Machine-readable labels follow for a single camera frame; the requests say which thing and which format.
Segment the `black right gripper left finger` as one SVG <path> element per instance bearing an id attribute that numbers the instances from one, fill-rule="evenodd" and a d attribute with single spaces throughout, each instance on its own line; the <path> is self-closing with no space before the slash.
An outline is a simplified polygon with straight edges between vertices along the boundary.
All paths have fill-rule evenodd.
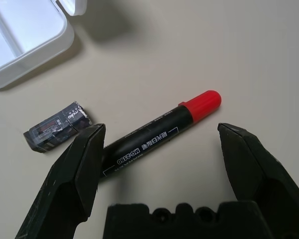
<path id="1" fill-rule="evenodd" d="M 71 239 L 90 217 L 101 173 L 106 126 L 83 130 L 50 168 L 19 239 Z"/>

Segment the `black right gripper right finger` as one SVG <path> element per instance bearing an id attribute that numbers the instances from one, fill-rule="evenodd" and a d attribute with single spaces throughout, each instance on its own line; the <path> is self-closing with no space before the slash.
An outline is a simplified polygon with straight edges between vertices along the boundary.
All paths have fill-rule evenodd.
<path id="1" fill-rule="evenodd" d="M 220 123 L 225 168 L 236 199 L 257 204 L 276 239 L 299 239 L 299 187 L 259 139 Z"/>

